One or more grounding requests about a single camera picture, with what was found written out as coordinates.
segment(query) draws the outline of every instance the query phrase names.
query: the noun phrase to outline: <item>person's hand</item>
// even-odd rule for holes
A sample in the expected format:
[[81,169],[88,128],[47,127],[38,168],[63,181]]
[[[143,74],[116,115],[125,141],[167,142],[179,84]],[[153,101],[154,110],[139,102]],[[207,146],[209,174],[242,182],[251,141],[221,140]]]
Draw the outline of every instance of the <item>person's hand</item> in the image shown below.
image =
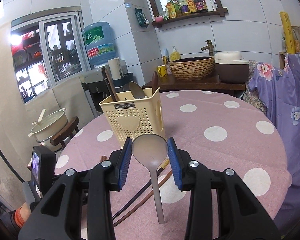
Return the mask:
[[24,220],[24,222],[26,222],[29,216],[31,215],[30,208],[28,207],[28,204],[26,202],[23,204],[23,206],[20,209],[20,215]]

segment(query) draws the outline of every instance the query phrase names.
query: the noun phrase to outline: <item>camera screen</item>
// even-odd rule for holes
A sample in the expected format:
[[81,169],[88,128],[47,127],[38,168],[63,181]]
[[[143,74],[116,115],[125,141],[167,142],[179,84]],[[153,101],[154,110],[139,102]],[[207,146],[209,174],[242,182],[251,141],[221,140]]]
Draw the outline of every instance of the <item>camera screen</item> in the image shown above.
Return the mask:
[[40,159],[36,152],[32,154],[32,174],[34,175],[35,180],[39,183],[39,165]]

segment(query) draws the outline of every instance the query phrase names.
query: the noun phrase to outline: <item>woven basin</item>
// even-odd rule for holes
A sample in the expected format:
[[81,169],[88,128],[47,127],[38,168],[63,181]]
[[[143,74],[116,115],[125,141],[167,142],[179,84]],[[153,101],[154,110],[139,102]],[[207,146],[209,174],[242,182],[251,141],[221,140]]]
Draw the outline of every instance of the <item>woven basin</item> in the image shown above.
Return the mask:
[[198,80],[214,71],[214,57],[189,57],[169,63],[172,74],[177,79]]

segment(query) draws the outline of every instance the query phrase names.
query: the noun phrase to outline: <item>round table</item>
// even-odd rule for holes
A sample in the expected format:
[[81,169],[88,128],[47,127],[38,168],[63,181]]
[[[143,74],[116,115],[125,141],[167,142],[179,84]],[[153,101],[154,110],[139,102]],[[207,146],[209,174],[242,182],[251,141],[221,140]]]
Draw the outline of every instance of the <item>round table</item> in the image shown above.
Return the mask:
[[[267,117],[250,104],[227,94],[209,91],[175,91],[161,93],[166,137],[174,137],[179,149],[189,152],[209,169],[232,168],[248,185],[273,219],[279,211],[291,175],[283,142]],[[83,171],[120,149],[119,142],[104,115],[81,129],[69,142],[56,165],[56,173],[69,168]],[[170,165],[159,176],[161,180]],[[126,185],[121,192],[111,192],[111,209],[115,214],[150,179],[148,170],[132,156]],[[127,211],[141,201],[149,188]],[[213,237],[218,237],[218,208],[213,196]],[[166,223],[158,223],[154,199],[115,227],[117,240],[184,239],[190,192],[180,192],[173,177],[161,187]],[[86,234],[83,222],[82,237]]]

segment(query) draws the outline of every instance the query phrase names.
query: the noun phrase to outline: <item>white polka dot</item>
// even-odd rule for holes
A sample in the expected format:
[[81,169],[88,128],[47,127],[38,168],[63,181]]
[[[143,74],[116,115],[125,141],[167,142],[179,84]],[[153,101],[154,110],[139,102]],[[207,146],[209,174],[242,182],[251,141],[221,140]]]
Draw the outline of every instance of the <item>white polka dot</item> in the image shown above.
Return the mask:
[[259,132],[264,134],[272,134],[274,132],[274,126],[272,123],[267,121],[259,121],[256,124],[256,127]]
[[79,132],[77,132],[74,137],[78,137],[79,135],[81,135],[83,133],[83,129],[81,129]]
[[271,185],[269,174],[261,168],[249,170],[243,177],[243,181],[255,196],[266,194]]
[[236,101],[226,101],[223,104],[227,108],[237,108],[240,106],[240,104]]
[[179,96],[179,93],[172,92],[172,93],[167,95],[167,98],[176,98],[178,96]]
[[107,131],[103,131],[102,133],[100,133],[97,136],[97,141],[99,142],[104,142],[106,140],[109,140],[113,135],[113,131],[112,130],[107,130]]
[[88,239],[88,229],[87,228],[81,229],[81,238]]
[[[158,178],[158,181],[164,179],[166,175]],[[174,183],[173,175],[160,187],[160,196],[162,203],[171,204],[181,200],[186,195],[186,191],[181,192]]]
[[204,136],[213,142],[221,142],[227,138],[228,133],[220,126],[212,126],[204,131]]
[[63,166],[65,166],[68,163],[68,161],[69,161],[69,156],[68,155],[60,156],[60,158],[57,161],[56,168],[57,169],[62,168]]
[[185,113],[193,112],[197,109],[195,105],[183,105],[180,107],[180,110]]

